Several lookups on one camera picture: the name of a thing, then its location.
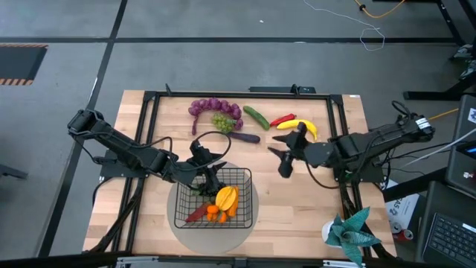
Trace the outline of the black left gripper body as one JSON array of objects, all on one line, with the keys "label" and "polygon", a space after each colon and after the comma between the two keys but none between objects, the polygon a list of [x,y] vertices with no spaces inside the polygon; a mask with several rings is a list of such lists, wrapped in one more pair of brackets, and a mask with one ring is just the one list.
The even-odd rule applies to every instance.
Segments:
[{"label": "black left gripper body", "polygon": [[174,164],[174,180],[185,185],[193,182],[196,176],[205,175],[207,172],[216,175],[218,169],[215,165],[201,166],[192,161],[176,162]]}]

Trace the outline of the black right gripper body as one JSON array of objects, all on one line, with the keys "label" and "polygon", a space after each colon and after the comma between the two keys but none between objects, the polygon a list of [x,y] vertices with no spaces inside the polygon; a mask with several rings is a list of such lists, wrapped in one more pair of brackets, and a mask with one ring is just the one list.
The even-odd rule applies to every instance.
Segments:
[{"label": "black right gripper body", "polygon": [[337,159],[330,143],[312,143],[308,141],[295,141],[293,144],[286,144],[289,150],[288,156],[280,159],[278,173],[283,178],[289,178],[292,174],[292,162],[294,160],[305,162],[313,168],[319,166],[333,168]]}]

